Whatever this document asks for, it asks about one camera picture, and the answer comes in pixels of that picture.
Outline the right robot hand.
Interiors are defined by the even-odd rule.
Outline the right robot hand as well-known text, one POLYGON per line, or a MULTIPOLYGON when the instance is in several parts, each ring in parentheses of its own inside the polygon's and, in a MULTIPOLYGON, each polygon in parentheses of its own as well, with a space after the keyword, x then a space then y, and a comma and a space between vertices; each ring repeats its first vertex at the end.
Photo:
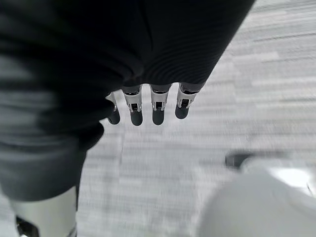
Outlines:
POLYGON ((164 120, 179 83, 184 119, 252 0, 3 0, 0 3, 0 189, 19 237, 75 237, 87 152, 120 121, 114 92, 142 123, 164 120))

